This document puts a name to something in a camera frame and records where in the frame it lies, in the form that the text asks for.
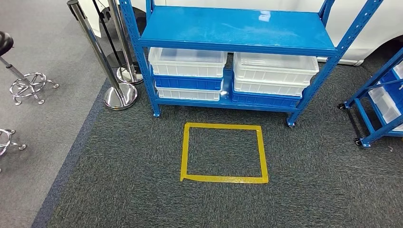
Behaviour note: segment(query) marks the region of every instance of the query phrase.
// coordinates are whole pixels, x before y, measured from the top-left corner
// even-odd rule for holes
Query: white plastic bin
[[[397,64],[393,70],[396,72],[399,78],[403,78],[403,62]]]
[[[152,47],[148,60],[155,75],[222,77],[227,52]]]
[[[234,71],[240,79],[309,83],[319,72],[319,66],[317,58],[311,56],[236,52]]]
[[[158,91],[158,97],[171,99],[186,100],[202,100],[202,101],[219,101],[221,90],[201,90],[201,89],[178,89],[178,88],[162,88],[155,87]]]
[[[235,75],[234,90],[237,92],[301,96],[307,83],[276,83],[271,81],[240,79]]]
[[[383,87],[370,90],[368,94],[378,107],[387,124],[401,115],[399,109],[396,107],[396,103]],[[403,131],[403,125],[394,128],[394,131]]]

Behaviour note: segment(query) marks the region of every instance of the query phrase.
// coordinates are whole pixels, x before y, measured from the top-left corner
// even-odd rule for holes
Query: white car
[[[108,14],[108,0],[96,0],[99,9]],[[132,6],[145,12],[146,0],[131,0]],[[287,10],[318,12],[324,0],[154,0],[156,5],[213,8]],[[337,46],[366,0],[335,0],[326,26]],[[92,0],[79,0],[95,35],[101,37],[99,17]],[[385,0],[340,61],[358,66],[387,41],[403,35],[403,2]]]

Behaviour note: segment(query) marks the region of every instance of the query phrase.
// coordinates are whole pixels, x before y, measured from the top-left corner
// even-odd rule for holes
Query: plastic storage bin
[[[154,75],[155,86],[180,89],[221,90],[223,78]]]
[[[287,96],[301,96],[302,91],[309,86],[307,83],[276,83],[270,81],[239,79],[234,78],[234,90],[237,92],[276,94]]]
[[[319,66],[311,56],[236,52],[234,71],[239,79],[309,84]]]
[[[202,101],[219,101],[221,90],[201,90],[201,89],[178,89],[155,87],[158,91],[159,98],[186,99],[186,100],[202,100]]]
[[[403,78],[403,62],[397,64],[393,68],[399,78]]]
[[[302,97],[244,93],[232,90],[231,99],[234,103],[251,105],[267,105],[277,107],[295,107]]]
[[[390,70],[385,76],[381,78],[380,83],[390,82],[401,79],[395,70]],[[396,106],[400,109],[403,107],[403,82],[392,83],[384,85],[384,89],[388,92],[390,97],[395,102]]]
[[[148,60],[155,75],[222,77],[227,52],[152,47]]]
[[[401,115],[401,111],[397,108],[395,102],[385,88],[375,88],[370,90],[368,94],[381,112],[382,117],[387,124]],[[394,128],[394,131],[403,131],[403,125]]]

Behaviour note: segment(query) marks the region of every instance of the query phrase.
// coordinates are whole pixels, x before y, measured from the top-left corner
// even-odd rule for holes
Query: bar stool
[[[15,130],[10,130],[10,129],[5,129],[5,130],[3,130],[3,129],[0,129],[0,139],[1,139],[1,135],[2,134],[6,134],[6,143],[5,144],[0,144],[0,156],[2,156],[5,152],[6,152],[6,150],[7,150],[7,148],[9,147],[9,146],[18,146],[18,149],[20,150],[20,151],[22,151],[22,150],[24,150],[27,146],[25,145],[25,144],[18,144],[18,143],[16,143],[16,142],[12,142],[11,141],[11,135],[13,135],[15,133]]]
[[[38,104],[41,105],[45,102],[45,100],[40,99],[37,93],[45,86],[47,82],[53,84],[53,88],[58,88],[59,84],[48,80],[46,75],[41,73],[36,72],[23,75],[13,65],[4,60],[1,56],[7,53],[12,48],[13,44],[14,40],[12,37],[8,33],[0,31],[0,62],[4,63],[6,68],[17,77],[17,80],[14,81],[10,87],[10,93],[13,96],[14,103],[15,105],[20,105],[21,101],[17,100],[17,98],[24,98],[33,95],[35,99],[39,100]]]

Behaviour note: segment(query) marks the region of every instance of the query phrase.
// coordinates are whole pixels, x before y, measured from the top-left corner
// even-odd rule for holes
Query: yellow tape
[[[188,175],[188,151],[189,151],[189,129],[191,127],[198,128],[215,128],[215,129],[239,129],[239,130],[255,130],[258,137],[259,160],[262,177],[228,177],[228,176],[206,176],[206,175]],[[262,184],[269,182],[269,174],[267,171],[266,156],[264,153],[262,128],[256,125],[239,125],[239,124],[220,124],[220,123],[186,123],[183,131],[183,149],[181,162],[181,177],[183,179],[203,182],[227,182],[227,183],[250,183]]]
[[[189,124],[185,124],[183,131],[183,145],[182,145],[182,163],[181,163],[181,181],[186,176],[188,170],[188,151],[189,151]]]
[[[186,123],[185,126],[199,128],[216,128],[216,129],[239,129],[239,130],[261,130],[260,126],[256,125],[240,125],[240,124],[221,124],[221,123]]]

